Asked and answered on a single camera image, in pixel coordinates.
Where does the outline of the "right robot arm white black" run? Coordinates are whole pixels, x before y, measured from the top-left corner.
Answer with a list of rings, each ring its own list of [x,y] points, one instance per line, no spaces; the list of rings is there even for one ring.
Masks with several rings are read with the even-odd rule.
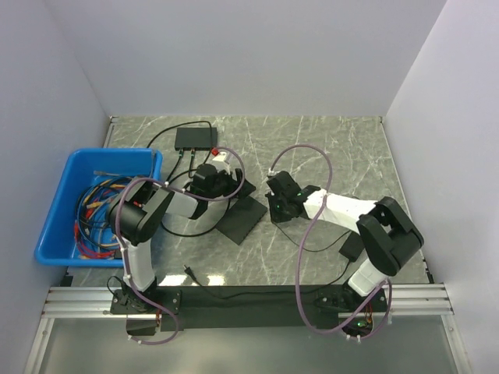
[[[370,292],[395,276],[424,244],[418,228],[389,196],[378,201],[362,200],[314,185],[301,188],[286,171],[269,177],[267,185],[272,222],[301,217],[311,222],[328,222],[360,236],[367,259],[348,279],[343,291],[343,302],[352,311],[368,305]]]

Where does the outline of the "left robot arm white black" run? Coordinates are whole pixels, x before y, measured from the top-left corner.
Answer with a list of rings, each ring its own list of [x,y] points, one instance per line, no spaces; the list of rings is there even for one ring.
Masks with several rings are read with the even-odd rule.
[[[212,164],[199,166],[179,191],[168,182],[151,177],[135,177],[114,198],[106,220],[115,234],[122,254],[124,276],[122,292],[140,313],[151,311],[157,302],[157,278],[153,271],[150,240],[166,214],[196,220],[208,203],[243,199],[256,191],[241,168],[227,171]]]

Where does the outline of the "black network switch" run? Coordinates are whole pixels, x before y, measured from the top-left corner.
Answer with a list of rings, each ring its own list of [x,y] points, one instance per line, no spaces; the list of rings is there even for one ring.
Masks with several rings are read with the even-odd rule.
[[[175,150],[210,151],[218,144],[218,129],[215,127],[189,127],[177,129]]]
[[[215,228],[235,244],[241,245],[266,212],[265,205],[247,196],[239,199],[219,220]]]

